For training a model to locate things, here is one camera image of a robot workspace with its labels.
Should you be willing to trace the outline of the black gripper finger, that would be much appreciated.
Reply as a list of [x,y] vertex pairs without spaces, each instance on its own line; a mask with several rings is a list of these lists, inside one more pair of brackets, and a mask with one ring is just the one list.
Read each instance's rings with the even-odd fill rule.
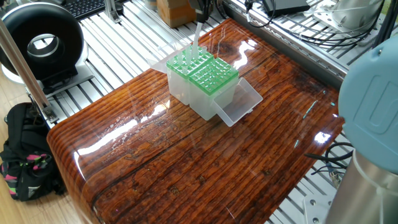
[[203,1],[193,0],[193,8],[195,9],[197,20],[199,21],[203,15]]
[[203,22],[207,21],[210,14],[211,14],[211,5],[212,5],[212,0],[204,0],[204,10],[203,10]]

